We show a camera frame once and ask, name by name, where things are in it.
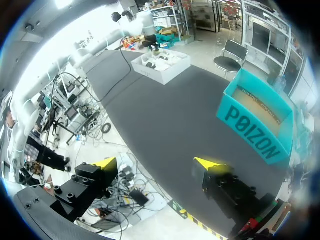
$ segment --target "cyan box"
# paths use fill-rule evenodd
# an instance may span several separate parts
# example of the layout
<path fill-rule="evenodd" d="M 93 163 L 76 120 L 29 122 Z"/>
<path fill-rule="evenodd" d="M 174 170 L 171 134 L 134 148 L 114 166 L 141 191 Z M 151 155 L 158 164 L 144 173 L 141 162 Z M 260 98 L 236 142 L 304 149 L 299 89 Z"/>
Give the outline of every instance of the cyan box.
<path fill-rule="evenodd" d="M 237 89 L 254 98 L 268 113 L 281 120 L 277 136 L 233 98 Z M 293 111 L 269 85 L 248 71 L 241 69 L 225 89 L 216 116 L 238 133 L 267 164 L 289 159 L 293 142 Z"/>

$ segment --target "light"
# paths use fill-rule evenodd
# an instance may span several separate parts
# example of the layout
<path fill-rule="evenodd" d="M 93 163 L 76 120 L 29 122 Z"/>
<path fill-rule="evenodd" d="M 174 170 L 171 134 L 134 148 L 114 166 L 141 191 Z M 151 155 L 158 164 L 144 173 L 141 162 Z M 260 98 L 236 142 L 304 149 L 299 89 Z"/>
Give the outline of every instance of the light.
<path fill-rule="evenodd" d="M 69 6 L 74 0 L 55 0 L 56 7 L 58 9 L 63 9 Z"/>
<path fill-rule="evenodd" d="M 240 4 L 241 3 L 238 1 L 238 0 L 235 0 L 235 1 L 231 1 L 231 0 L 225 0 L 226 2 L 230 2 L 230 3 L 234 3 L 234 4 Z"/>

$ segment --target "screw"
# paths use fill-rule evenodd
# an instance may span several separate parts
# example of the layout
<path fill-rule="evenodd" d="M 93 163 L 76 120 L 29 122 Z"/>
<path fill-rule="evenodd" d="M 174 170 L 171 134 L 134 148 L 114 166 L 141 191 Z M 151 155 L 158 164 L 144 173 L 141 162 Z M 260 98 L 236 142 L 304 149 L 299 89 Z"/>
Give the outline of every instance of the screw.
<path fill-rule="evenodd" d="M 25 209 L 27 209 L 27 210 L 30 210 L 31 207 L 32 207 L 32 205 L 31 205 L 30 202 L 28 202 L 28 203 L 25 205 Z"/>

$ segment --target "hazard tape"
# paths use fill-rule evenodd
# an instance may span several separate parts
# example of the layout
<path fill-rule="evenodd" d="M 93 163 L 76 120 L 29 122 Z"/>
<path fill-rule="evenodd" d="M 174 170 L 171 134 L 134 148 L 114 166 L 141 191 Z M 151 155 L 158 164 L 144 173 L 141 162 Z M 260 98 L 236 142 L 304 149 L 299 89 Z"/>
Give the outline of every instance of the hazard tape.
<path fill-rule="evenodd" d="M 209 227 L 207 227 L 206 225 L 204 225 L 202 222 L 200 222 L 199 220 L 197 220 L 195 217 L 193 217 L 190 213 L 187 212 L 187 210 L 185 210 L 182 206 L 180 206 L 176 201 L 171 200 L 170 202 L 168 202 L 168 205 L 177 213 L 179 214 L 183 219 L 189 219 L 192 222 L 194 222 L 195 224 L 197 224 L 200 228 L 202 228 L 203 230 L 213 234 L 214 236 L 216 236 L 218 239 L 220 240 L 227 240 L 228 238 L 221 236 L 219 233 L 213 231 L 212 229 L 210 229 Z"/>

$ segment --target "metal chair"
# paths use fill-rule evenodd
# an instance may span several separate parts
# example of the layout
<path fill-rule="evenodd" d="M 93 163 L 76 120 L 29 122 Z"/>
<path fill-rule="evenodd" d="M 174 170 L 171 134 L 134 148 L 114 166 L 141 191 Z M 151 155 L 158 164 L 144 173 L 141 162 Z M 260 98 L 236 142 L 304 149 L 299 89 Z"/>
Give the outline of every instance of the metal chair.
<path fill-rule="evenodd" d="M 236 74 L 243 67 L 247 58 L 248 49 L 235 41 L 228 40 L 222 51 L 223 56 L 218 56 L 213 61 L 219 69 L 224 71 L 224 78 L 226 79 L 228 73 Z M 225 52 L 237 57 L 239 60 L 225 56 Z"/>

